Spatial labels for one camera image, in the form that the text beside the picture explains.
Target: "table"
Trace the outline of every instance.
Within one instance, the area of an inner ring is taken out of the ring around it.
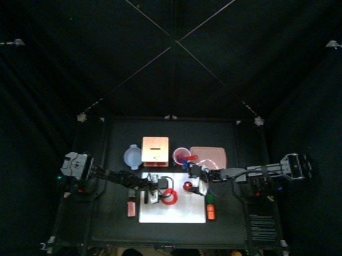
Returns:
[[[142,147],[145,136],[169,137],[170,152],[178,147],[224,147],[228,167],[244,168],[269,163],[262,127],[253,120],[113,118],[103,121],[95,117],[79,125],[74,151],[91,152],[95,163],[113,171],[130,170],[123,154],[132,144]],[[137,175],[150,171],[164,173],[181,170],[173,164],[168,168],[141,167]],[[140,223],[138,217],[127,217],[127,188],[105,181],[99,181],[99,187],[105,193],[91,202],[62,199],[54,230],[55,245],[82,247],[85,255],[89,245],[249,248],[246,209],[232,193],[230,183],[212,186],[217,195],[217,220],[192,224]]]

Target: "orange box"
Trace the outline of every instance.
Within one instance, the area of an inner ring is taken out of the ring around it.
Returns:
[[[169,166],[169,137],[144,137],[142,161],[146,167]]]

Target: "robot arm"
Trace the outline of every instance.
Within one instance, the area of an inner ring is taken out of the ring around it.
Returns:
[[[276,190],[281,190],[282,188],[281,185],[274,185],[276,181],[278,182],[281,178],[285,178],[288,181],[312,178],[312,163],[307,155],[288,154],[277,164],[250,166],[246,169],[228,168],[209,170],[205,166],[190,164],[189,178],[198,179],[200,185],[194,186],[189,182],[185,184],[185,189],[202,195],[206,194],[209,183],[232,181],[233,186],[234,183],[241,185],[241,190],[246,197],[260,195],[272,197]]]
[[[149,191],[156,191],[158,189],[158,182],[153,182],[149,179],[141,179],[129,171],[114,172],[106,170],[93,163],[94,158],[91,155],[71,152],[65,157],[63,166],[61,168],[62,173],[79,181],[86,181],[98,177],[132,189]]]

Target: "black fabric wall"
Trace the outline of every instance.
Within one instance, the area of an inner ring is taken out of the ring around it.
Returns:
[[[0,56],[0,255],[46,255],[77,117],[21,51]]]
[[[273,160],[308,153],[319,172],[281,204],[293,255],[341,255],[342,237],[342,51],[328,50],[303,87],[269,120]]]

